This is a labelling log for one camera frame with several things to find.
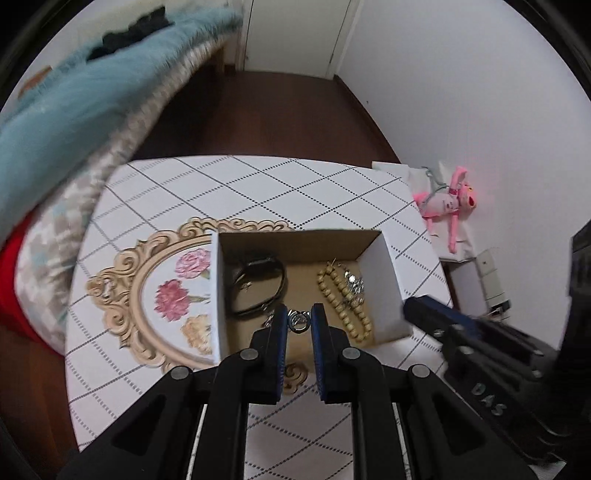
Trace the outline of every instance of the ornate frame print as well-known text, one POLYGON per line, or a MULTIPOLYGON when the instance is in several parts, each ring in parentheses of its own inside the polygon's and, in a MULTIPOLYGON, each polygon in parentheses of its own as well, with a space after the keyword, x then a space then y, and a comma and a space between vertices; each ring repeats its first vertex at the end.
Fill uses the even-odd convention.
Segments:
POLYGON ((119 338, 120 348, 127 347, 143 365, 161 367, 166 373, 177 365, 208 368, 213 363, 187 353, 159 337, 147 322, 141 304, 144 281, 150 272, 170 255, 186 248, 211 243, 211 231, 281 231, 291 230, 283 220, 273 222, 242 219, 216 220, 193 217, 177 231, 153 233, 135 248, 121 251, 113 267, 101 270, 86 283, 94 304, 104 311, 105 328, 119 338))

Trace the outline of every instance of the white door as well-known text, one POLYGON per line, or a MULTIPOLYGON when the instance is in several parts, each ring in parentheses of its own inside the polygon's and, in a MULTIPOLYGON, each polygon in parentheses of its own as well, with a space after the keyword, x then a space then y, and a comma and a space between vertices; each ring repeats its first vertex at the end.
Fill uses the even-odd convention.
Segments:
POLYGON ((252 0, 245 70, 326 77, 350 2, 252 0))

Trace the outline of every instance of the door frame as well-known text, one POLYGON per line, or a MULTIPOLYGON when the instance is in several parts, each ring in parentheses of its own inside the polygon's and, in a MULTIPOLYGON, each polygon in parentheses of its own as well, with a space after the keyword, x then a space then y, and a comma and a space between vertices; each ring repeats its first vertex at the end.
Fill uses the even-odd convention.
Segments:
MULTIPOLYGON (((238 46, 236 48, 236 70, 244 70, 246 63, 246 44, 248 42, 248 29, 251 23, 252 9, 256 0, 243 0, 242 2, 242 14, 244 16, 242 29, 238 35, 238 46)), ((353 20, 357 15, 357 11, 360 8, 362 0, 349 0, 347 11, 341 25, 339 36, 336 39, 333 54, 330 58, 328 68, 326 69, 326 78, 332 80, 332 77, 336 73, 336 69, 340 64, 341 57, 345 51, 349 33, 353 25, 353 20)))

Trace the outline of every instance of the white wall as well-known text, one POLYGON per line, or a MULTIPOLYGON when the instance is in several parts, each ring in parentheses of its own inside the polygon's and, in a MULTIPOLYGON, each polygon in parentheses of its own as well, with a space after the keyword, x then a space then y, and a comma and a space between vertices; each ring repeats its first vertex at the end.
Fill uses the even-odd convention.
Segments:
POLYGON ((365 0, 338 75, 402 163, 463 164, 510 322, 558 346, 569 238, 591 217, 591 102, 503 0, 365 0))
MULTIPOLYGON (((237 10, 242 8, 242 0, 94 0, 72 18, 29 65, 2 107, 0 122, 7 112, 14 109, 18 91, 23 84, 43 67, 55 67, 84 43, 101 38, 109 30, 124 30, 138 17, 161 5, 174 10, 189 3, 208 6, 233 5, 237 10)), ((227 63, 234 63, 235 51, 234 40, 226 49, 227 63)))

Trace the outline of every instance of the black bracelet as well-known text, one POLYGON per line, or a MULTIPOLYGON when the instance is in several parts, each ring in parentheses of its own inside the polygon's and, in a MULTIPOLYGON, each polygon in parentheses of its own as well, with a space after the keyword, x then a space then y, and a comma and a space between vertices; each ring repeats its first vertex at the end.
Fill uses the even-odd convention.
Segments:
POLYGON ((262 314, 274 302, 281 299, 286 284, 285 265, 275 257, 264 257, 246 263, 237 273, 228 289, 228 308, 234 317, 249 317, 262 314), (281 283, 275 294, 243 310, 234 310, 233 301, 242 285, 252 280, 263 280, 273 273, 281 274, 281 283))

